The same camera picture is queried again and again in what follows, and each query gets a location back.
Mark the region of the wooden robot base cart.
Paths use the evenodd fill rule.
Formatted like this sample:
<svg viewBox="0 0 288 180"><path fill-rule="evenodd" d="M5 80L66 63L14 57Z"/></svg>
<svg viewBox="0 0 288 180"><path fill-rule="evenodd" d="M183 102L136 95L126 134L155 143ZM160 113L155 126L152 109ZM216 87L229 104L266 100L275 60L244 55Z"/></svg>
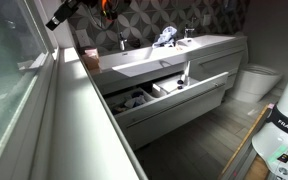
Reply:
<svg viewBox="0 0 288 180"><path fill-rule="evenodd" d="M257 156L257 152L252 146L252 138L262 128L265 119L271 110L272 107L270 105L266 105L263 108L237 150L225 165L218 180L244 180L246 178L247 173Z"/></svg>

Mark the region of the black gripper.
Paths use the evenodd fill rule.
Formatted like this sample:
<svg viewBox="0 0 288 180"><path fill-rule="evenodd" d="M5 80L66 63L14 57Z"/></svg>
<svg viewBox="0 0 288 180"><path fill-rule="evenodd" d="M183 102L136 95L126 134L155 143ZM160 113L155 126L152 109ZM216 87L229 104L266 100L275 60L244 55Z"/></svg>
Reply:
<svg viewBox="0 0 288 180"><path fill-rule="evenodd" d="M71 17L81 4L82 0L65 0L46 23L46 27L54 31L62 22Z"/></svg>

